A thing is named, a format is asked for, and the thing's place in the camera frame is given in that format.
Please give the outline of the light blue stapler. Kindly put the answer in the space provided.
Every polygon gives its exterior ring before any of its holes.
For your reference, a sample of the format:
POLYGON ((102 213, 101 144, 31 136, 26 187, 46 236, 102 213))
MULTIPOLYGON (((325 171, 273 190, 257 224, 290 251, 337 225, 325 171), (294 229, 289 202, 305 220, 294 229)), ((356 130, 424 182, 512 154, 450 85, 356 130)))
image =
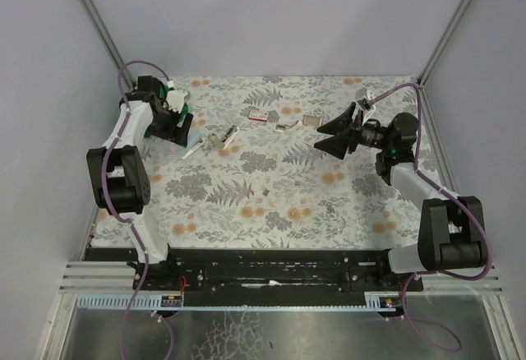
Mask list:
POLYGON ((178 155, 181 159, 188 159, 197 150, 199 150, 205 144, 205 138, 201 132, 195 132, 188 136, 188 143, 186 147, 182 147, 178 151, 178 155))

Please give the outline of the olive green stapler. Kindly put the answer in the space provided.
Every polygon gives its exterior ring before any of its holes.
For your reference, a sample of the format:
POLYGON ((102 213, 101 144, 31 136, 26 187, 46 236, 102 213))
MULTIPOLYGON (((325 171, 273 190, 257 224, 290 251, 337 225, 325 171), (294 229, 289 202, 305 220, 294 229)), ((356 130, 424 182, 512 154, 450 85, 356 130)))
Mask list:
POLYGON ((232 125, 222 137, 218 137, 215 133, 210 133, 207 139, 218 149, 225 150, 240 132, 240 129, 232 125))

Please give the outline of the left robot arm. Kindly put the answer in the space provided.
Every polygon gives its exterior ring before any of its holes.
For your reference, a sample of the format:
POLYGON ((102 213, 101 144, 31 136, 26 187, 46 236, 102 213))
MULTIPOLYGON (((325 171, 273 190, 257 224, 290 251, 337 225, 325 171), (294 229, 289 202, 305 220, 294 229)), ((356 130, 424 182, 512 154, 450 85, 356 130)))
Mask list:
POLYGON ((173 81, 140 76, 119 101, 111 135, 86 155, 95 203, 130 226, 140 263, 160 264, 168 258, 168 242, 148 209, 150 178, 141 156, 145 136, 188 147, 193 115, 186 99, 187 93, 176 90, 173 81))

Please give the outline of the staple strip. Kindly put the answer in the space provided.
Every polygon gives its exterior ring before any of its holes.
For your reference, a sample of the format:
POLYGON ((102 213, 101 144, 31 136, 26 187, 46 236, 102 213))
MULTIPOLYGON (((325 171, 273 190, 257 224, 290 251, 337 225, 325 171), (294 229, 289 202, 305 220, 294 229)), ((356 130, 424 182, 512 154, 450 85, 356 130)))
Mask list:
POLYGON ((303 117, 302 125, 307 127, 319 127, 323 123, 323 118, 306 114, 303 117))

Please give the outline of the small white stapler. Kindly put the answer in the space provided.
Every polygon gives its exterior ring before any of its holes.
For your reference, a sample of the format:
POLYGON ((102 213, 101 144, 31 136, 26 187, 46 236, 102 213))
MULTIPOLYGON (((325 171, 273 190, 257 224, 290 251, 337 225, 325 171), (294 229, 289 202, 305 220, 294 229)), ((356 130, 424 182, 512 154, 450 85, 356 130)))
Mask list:
POLYGON ((275 131, 279 133, 290 132, 290 131, 298 129, 301 126, 302 126, 302 121, 297 121, 291 125, 276 124, 275 131))

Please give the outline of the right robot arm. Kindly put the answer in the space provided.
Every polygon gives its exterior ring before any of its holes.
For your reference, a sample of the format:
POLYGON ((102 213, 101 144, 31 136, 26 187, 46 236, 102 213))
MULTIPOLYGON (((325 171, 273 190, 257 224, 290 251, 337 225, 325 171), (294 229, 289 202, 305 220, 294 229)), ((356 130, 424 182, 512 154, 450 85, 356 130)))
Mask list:
POLYGON ((417 168, 413 150, 420 122, 410 113, 399 113, 382 126, 365 117, 356 104, 318 127, 326 136, 315 148, 343 159, 359 146, 376 149, 376 173, 420 211, 418 240, 388 253, 396 274, 445 272, 468 268, 487 269, 489 251, 480 200, 460 196, 433 182, 417 168))

